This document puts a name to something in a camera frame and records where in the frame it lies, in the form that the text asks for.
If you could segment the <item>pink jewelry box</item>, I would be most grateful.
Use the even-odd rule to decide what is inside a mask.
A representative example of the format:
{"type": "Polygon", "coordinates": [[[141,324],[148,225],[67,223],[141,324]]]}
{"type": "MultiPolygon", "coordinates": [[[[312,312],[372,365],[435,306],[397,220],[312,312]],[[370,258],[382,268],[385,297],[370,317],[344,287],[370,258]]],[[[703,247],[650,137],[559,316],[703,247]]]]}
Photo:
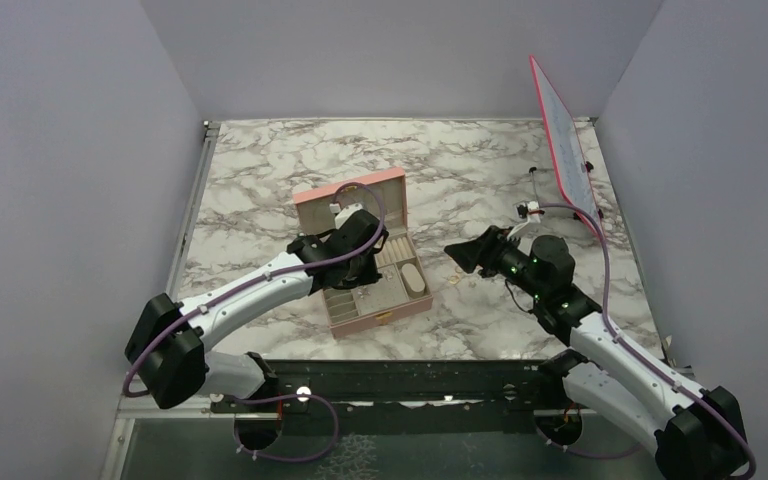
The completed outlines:
{"type": "Polygon", "coordinates": [[[352,180],[321,186],[293,195],[300,229],[318,234],[335,228],[359,208],[378,216],[382,202],[388,238],[379,242],[373,256],[381,278],[370,285],[350,290],[328,288],[322,293],[328,326],[335,338],[369,330],[429,310],[433,295],[408,229],[408,202],[405,171],[400,167],[375,172],[352,180]],[[400,267],[413,263],[421,272],[425,295],[410,298],[400,267]]]}

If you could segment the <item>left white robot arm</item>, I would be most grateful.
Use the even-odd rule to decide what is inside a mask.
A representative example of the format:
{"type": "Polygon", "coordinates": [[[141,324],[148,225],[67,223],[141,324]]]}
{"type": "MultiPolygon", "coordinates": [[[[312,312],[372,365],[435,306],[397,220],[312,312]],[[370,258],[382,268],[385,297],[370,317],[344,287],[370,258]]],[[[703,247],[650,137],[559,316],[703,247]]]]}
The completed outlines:
{"type": "Polygon", "coordinates": [[[250,410],[266,408],[275,377],[262,356],[223,354],[216,346],[286,303],[376,282],[376,245],[387,235],[381,220],[359,209],[337,228],[297,236],[262,267],[214,291],[181,301],[166,293],[151,298],[125,347],[130,368],[123,395],[150,396],[161,409],[211,394],[234,397],[250,410]]]}

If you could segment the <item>beige watch pillow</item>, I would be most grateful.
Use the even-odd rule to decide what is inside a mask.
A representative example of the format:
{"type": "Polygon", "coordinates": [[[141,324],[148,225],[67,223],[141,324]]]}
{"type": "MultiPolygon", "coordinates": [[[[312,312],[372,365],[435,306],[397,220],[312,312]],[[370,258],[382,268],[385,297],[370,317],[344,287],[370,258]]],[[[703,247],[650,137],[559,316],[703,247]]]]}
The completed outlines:
{"type": "Polygon", "coordinates": [[[405,290],[410,298],[419,298],[425,295],[426,283],[415,264],[403,264],[400,267],[400,273],[405,290]]]}

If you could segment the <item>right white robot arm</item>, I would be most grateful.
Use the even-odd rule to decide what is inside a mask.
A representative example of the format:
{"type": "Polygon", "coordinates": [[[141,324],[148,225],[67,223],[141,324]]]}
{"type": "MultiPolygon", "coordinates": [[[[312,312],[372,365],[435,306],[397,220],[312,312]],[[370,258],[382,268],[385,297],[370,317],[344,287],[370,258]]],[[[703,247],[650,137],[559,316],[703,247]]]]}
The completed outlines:
{"type": "Polygon", "coordinates": [[[566,345],[537,380],[539,398],[582,404],[634,438],[666,479],[747,478],[756,469],[739,403],[707,389],[623,334],[607,309],[573,282],[575,261],[557,236],[536,237],[528,253],[507,231],[489,227],[445,247],[466,273],[502,276],[532,297],[541,327],[566,345]]]}

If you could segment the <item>black metal base rail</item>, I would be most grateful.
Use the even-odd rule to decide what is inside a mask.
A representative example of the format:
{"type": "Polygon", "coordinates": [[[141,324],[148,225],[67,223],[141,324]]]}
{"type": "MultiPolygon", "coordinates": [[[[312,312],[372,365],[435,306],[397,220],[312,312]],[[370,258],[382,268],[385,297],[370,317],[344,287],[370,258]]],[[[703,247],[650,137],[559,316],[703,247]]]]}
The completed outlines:
{"type": "Polygon", "coordinates": [[[270,360],[263,404],[196,396],[180,404],[230,418],[245,437],[543,433],[572,444],[595,414],[573,405],[536,360],[270,360]]]}

